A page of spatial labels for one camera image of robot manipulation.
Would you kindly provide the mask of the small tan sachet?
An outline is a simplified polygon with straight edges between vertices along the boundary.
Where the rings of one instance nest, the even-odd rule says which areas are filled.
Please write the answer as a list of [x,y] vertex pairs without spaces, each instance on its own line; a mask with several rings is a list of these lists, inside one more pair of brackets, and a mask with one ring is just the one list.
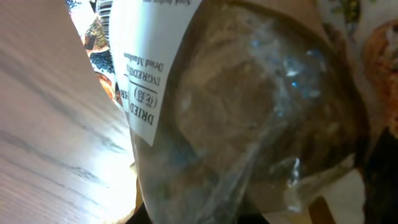
[[397,222],[397,2],[67,1],[126,115],[129,223]]

